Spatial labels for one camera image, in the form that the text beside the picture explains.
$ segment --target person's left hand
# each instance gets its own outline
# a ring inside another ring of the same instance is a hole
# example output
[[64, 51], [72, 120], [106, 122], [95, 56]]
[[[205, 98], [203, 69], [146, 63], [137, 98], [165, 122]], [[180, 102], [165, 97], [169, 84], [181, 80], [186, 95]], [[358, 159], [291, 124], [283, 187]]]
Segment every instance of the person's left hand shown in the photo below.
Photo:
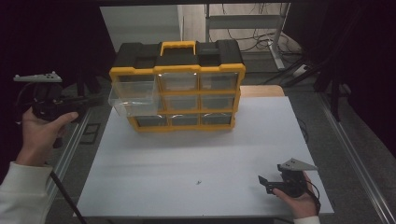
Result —
[[16, 163], [43, 166], [57, 137], [65, 133], [64, 125], [78, 117], [77, 112], [61, 115], [53, 122], [38, 119], [30, 107], [22, 117], [23, 146]]

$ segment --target gray floor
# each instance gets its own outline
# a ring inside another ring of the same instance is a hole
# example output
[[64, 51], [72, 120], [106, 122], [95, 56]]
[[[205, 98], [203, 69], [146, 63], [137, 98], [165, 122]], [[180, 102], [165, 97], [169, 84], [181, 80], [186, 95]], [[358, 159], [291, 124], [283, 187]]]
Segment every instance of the gray floor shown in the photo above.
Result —
[[[200, 15], [200, 20], [192, 18], [185, 18], [185, 36], [186, 39], [203, 40], [202, 36], [202, 18], [204, 13], [203, 7], [188, 6], [194, 9], [189, 12], [188, 8], [183, 9], [184, 15]], [[269, 12], [277, 12], [276, 5], [271, 5], [273, 8], [268, 8]], [[252, 13], [257, 10], [258, 6], [247, 6], [253, 9]], [[226, 6], [229, 13], [232, 9]], [[222, 13], [221, 7], [213, 7], [213, 12]], [[240, 36], [251, 35], [252, 31], [245, 31], [245, 33], [238, 33]], [[213, 40], [217, 38], [229, 38], [227, 33], [211, 33]], [[298, 45], [292, 42], [286, 44], [286, 38], [283, 37], [281, 48], [289, 47], [295, 51]], [[241, 49], [250, 46], [251, 43], [240, 43]], [[264, 50], [255, 49], [255, 52], [244, 53], [243, 58], [247, 66], [246, 78], [243, 81], [244, 85], [259, 85], [267, 81], [271, 77], [278, 76], [276, 66], [269, 54]], [[298, 56], [284, 56], [284, 63], [289, 66], [290, 63], [298, 60]], [[288, 79], [292, 78], [286, 74], [281, 77], [276, 77], [267, 84], [282, 84]], [[291, 87], [285, 88], [285, 94], [290, 98], [291, 105], [296, 114], [296, 117], [303, 120], [308, 132], [307, 145], [315, 164], [319, 168], [319, 175], [323, 181], [326, 192], [331, 200], [334, 209], [333, 215], [320, 216], [321, 223], [383, 223], [376, 212], [371, 199], [369, 198], [365, 188], [362, 186], [360, 179], [357, 176], [351, 162], [349, 161], [343, 145], [340, 143], [335, 134], [332, 125], [325, 115], [321, 101], [317, 93], [313, 91], [312, 84], [315, 77], [310, 77], [303, 82]], [[103, 86], [103, 95], [109, 93], [110, 84], [105, 79], [100, 78]], [[396, 160], [378, 140], [375, 134], [361, 121], [353, 109], [348, 105], [347, 98], [340, 98], [340, 117], [341, 123], [345, 128], [350, 141], [357, 149], [361, 160], [363, 161], [368, 172], [373, 177], [375, 183], [378, 185], [380, 191], [384, 195], [389, 204], [391, 211], [396, 211]], [[100, 123], [100, 130], [98, 137], [92, 145], [78, 145], [77, 151], [71, 161], [71, 164], [64, 177], [64, 185], [69, 194], [75, 202], [78, 201], [79, 195], [83, 189], [85, 180], [90, 171], [95, 152], [99, 146], [101, 135], [106, 127], [108, 114], [111, 107], [103, 105], [93, 109], [92, 116], [89, 123]], [[91, 136], [84, 136], [83, 141], [90, 141]], [[90, 223], [141, 223], [142, 221], [127, 222], [122, 220], [112, 220], [112, 222], [100, 219], [89, 219]], [[233, 223], [265, 223], [264, 219], [242, 219], [233, 220]], [[167, 220], [145, 220], [145, 223], [175, 223], [175, 221]], [[183, 223], [197, 223], [197, 220], [182, 220]], [[227, 219], [210, 220], [206, 223], [230, 223]], [[69, 206], [64, 201], [62, 195], [58, 193], [55, 201], [49, 210], [49, 215], [46, 223], [79, 223]]]

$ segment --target yellow and black tool box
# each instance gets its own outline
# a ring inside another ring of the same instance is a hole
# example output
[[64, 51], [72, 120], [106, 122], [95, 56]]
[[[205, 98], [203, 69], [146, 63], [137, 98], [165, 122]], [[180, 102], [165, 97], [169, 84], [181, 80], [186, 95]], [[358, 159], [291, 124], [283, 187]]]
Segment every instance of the yellow and black tool box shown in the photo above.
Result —
[[235, 40], [125, 43], [108, 102], [139, 132], [231, 129], [245, 71]]

